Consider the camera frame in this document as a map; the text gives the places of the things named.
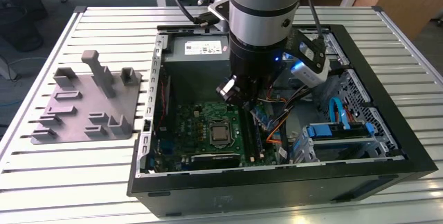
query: white paper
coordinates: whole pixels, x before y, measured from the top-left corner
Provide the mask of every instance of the white paper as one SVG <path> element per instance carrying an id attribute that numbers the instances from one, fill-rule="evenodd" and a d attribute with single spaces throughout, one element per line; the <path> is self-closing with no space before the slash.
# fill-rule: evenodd
<path id="1" fill-rule="evenodd" d="M 222 54 L 222 41 L 188 41 L 186 55 L 191 54 Z"/>

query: aluminum profile table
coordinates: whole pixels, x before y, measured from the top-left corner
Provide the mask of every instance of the aluminum profile table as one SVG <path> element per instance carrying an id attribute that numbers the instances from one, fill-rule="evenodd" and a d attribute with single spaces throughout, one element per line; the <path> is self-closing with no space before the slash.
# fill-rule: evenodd
<path id="1" fill-rule="evenodd" d="M 204 12 L 191 7 L 191 14 Z M 159 220 L 126 196 L 135 133 L 128 140 L 34 145 L 30 134 L 55 89 L 58 67 L 90 73 L 80 61 L 98 50 L 112 72 L 134 67 L 144 78 L 158 25 L 190 24 L 178 8 L 90 7 L 72 15 L 0 142 L 0 223 L 406 223 L 443 221 L 443 79 L 383 12 L 318 7 L 325 24 L 343 24 L 439 171 L 361 202 L 264 209 Z M 295 24 L 314 24 L 301 8 Z M 142 129 L 150 82 L 143 80 L 135 131 Z"/>

